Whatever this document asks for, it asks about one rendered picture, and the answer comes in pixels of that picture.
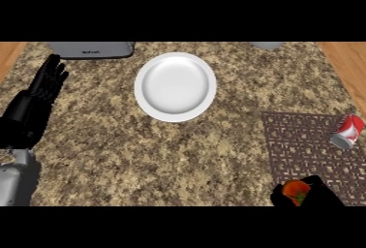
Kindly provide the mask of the red tomato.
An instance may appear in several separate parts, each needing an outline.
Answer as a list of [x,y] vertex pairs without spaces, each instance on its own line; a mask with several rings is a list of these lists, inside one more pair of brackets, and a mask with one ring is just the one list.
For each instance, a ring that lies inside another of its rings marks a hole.
[[295,206],[300,206],[309,186],[300,180],[289,180],[283,184],[281,194],[292,200]]

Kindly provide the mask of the brown patterned placemat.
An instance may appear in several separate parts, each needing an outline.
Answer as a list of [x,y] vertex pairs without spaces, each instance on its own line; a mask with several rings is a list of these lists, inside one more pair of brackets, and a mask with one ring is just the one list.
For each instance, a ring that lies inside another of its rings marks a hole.
[[366,146],[330,144],[339,115],[264,111],[261,122],[274,184],[318,175],[348,206],[366,206]]

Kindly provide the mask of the grey appliance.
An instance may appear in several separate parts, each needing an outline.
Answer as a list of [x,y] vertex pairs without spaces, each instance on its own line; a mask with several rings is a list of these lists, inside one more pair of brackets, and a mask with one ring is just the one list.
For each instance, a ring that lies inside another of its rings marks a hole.
[[132,55],[132,42],[50,42],[50,49],[63,59],[112,59]]

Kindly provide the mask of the white oval plate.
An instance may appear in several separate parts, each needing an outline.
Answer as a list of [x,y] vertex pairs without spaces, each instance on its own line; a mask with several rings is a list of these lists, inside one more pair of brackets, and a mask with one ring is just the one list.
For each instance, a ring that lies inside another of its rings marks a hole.
[[134,99],[156,120],[178,123],[207,109],[216,90],[212,68],[187,52],[168,52],[150,59],[134,79]]

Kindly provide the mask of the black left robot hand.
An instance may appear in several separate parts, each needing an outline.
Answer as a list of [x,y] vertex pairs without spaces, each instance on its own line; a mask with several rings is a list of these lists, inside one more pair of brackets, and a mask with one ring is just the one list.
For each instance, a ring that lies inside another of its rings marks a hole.
[[0,116],[0,149],[30,149],[39,142],[63,82],[69,76],[60,55],[50,54]]

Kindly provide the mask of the red and white can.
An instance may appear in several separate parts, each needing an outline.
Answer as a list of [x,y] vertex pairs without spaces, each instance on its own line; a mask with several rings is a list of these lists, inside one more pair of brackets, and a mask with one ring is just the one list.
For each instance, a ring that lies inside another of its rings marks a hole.
[[364,122],[355,114],[346,114],[342,118],[340,125],[330,134],[330,143],[340,149],[351,149],[359,133],[364,128]]

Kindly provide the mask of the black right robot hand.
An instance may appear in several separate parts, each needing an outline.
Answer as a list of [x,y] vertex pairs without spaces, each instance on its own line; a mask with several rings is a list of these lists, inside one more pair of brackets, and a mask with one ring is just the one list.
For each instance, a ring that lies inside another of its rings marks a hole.
[[[309,186],[300,207],[343,207],[340,199],[317,175],[309,175],[299,180]],[[292,200],[281,194],[281,189],[283,184],[277,184],[269,195],[271,203],[274,206],[295,207]]]

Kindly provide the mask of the pale grey round object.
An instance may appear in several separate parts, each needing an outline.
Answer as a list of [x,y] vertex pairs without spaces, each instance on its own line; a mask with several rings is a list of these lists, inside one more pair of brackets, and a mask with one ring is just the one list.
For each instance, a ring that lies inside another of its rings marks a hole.
[[250,42],[250,44],[261,49],[272,50],[283,45],[283,42]]

